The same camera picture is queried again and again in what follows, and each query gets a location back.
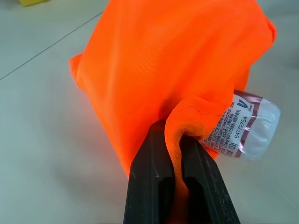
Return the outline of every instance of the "yellow object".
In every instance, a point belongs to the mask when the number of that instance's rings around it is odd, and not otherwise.
[[[23,6],[31,6],[47,0],[20,0]]]

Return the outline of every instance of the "transparent bottle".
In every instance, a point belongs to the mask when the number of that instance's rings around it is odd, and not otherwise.
[[[259,96],[234,91],[234,99],[210,136],[200,143],[231,157],[260,159],[268,149],[281,111]]]

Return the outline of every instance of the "orange cloth bag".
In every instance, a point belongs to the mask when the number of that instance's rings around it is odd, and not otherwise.
[[[127,175],[150,125],[167,120],[181,211],[181,136],[212,132],[274,38],[255,0],[110,0],[84,53],[70,60],[71,73]]]

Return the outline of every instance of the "tile floor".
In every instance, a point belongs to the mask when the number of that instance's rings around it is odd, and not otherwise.
[[[276,103],[281,122],[260,161],[217,163],[242,224],[298,223],[299,2],[259,3],[278,37],[247,90]],[[122,222],[128,181],[68,68],[106,4],[0,1],[1,224]]]

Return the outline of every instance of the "bottle label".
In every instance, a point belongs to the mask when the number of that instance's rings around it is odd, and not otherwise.
[[[210,136],[200,143],[219,153],[240,157],[248,132],[257,117],[262,98],[234,91],[233,102]]]

